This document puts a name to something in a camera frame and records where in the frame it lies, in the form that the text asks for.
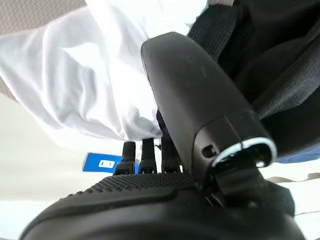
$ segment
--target gray carpet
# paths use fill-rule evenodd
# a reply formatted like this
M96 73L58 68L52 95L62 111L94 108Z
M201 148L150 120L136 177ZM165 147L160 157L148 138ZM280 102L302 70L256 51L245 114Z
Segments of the gray carpet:
M0 35L41 27L85 5L85 0L0 0ZM16 100L1 76L0 93Z

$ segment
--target white sticker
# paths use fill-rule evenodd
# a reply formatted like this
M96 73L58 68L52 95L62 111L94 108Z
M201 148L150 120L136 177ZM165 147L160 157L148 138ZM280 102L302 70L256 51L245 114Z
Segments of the white sticker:
M99 162L100 168L112 169L114 167L114 165L115 165L114 161L100 160L100 162Z

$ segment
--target blue tag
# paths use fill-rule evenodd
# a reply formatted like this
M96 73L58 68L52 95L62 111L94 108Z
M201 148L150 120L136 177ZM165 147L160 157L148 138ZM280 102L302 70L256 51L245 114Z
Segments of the blue tag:
M83 165L84 172L106 172L113 174L121 156L100 153L88 153ZM135 163L135 173L138 173L139 164Z

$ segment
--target white cloth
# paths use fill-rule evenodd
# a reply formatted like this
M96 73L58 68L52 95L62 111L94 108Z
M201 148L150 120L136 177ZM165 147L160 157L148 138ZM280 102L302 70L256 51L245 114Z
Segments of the white cloth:
M0 36L1 77L64 147L160 137L141 45L167 32L188 34L207 1L86 2L44 27Z

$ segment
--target screw hole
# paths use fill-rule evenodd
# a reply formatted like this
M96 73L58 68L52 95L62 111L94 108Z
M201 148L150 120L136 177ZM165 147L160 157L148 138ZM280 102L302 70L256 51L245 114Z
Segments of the screw hole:
M214 149L214 146L209 145L209 146L206 146L204 149L202 149L202 155L205 158L210 159L210 158L213 158L215 155L217 155L217 153Z

